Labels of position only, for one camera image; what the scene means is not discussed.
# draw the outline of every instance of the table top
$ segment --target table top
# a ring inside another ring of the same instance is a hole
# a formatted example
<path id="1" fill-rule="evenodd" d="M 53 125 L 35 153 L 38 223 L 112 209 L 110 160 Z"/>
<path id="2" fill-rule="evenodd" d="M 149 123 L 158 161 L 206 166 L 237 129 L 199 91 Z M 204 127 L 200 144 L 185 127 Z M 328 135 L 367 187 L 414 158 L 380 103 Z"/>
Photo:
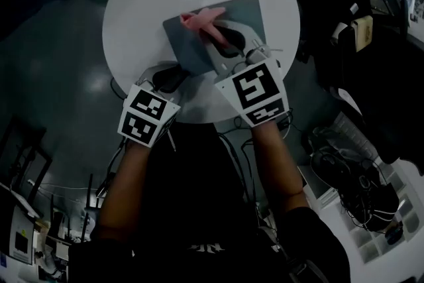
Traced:
<path id="1" fill-rule="evenodd" d="M 109 0 L 103 20 L 103 48 L 113 77 L 128 93 L 149 67 L 176 57 L 162 23 L 183 12 L 227 0 Z M 296 0 L 259 0 L 266 40 L 280 61 L 284 75 L 295 58 L 300 19 Z M 237 116 L 215 89 L 215 72 L 190 79 L 190 93 L 177 120 L 183 123 L 214 123 Z"/>

